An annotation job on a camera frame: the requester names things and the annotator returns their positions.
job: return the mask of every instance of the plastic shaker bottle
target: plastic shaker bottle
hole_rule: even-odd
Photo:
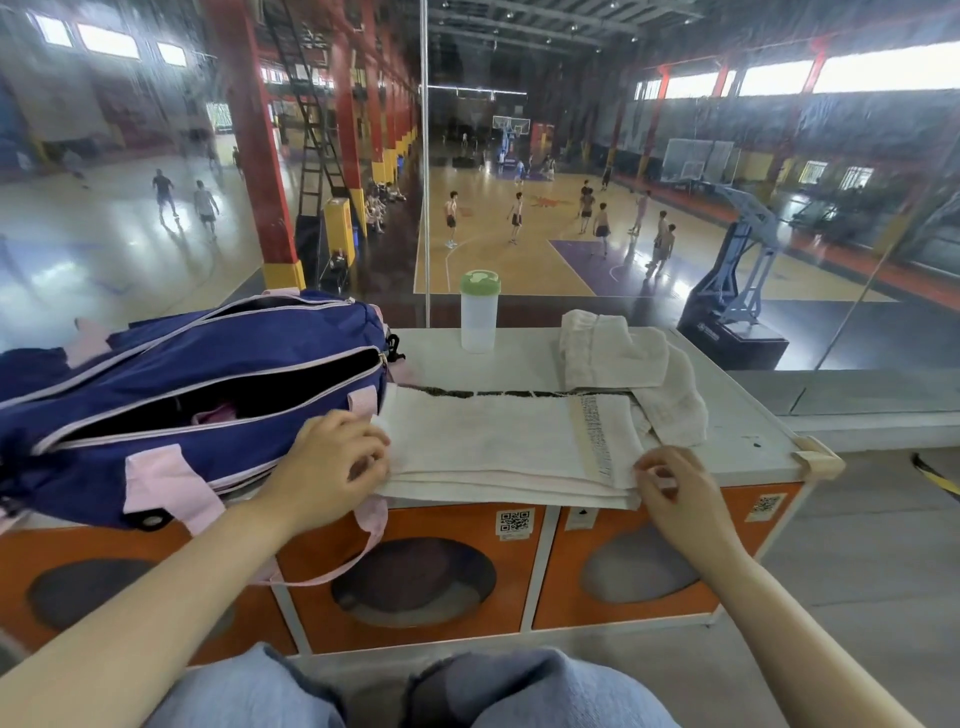
[[[460,278],[460,344],[468,352],[493,349],[500,276],[493,271],[468,271]]]

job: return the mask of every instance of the wooden court floor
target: wooden court floor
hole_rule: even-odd
[[[674,256],[664,269],[672,288],[688,291],[707,272],[723,241],[724,229],[675,207],[651,201],[640,235],[630,251],[627,230],[634,222],[635,199],[624,186],[612,183],[600,191],[600,180],[589,178],[597,205],[608,204],[611,245],[607,260],[591,234],[580,234],[576,218],[583,175],[558,174],[553,182],[528,180],[522,187],[507,172],[494,168],[474,170],[432,167],[430,170],[430,291],[456,293],[460,276],[470,270],[493,270],[500,275],[504,295],[516,296],[605,296],[639,295],[638,289],[624,287],[625,279],[642,280],[650,259],[653,235],[660,210],[677,226]],[[457,248],[444,243],[449,235],[444,203],[451,190],[459,193]],[[523,192],[523,228],[518,245],[509,243],[512,227],[509,213],[518,191]],[[740,264],[741,279],[749,272],[756,254],[747,253]],[[424,241],[420,232],[415,292],[424,291]],[[766,300],[853,302],[862,286],[825,270],[792,258],[778,256],[763,287]],[[870,302],[889,302],[871,292]]]

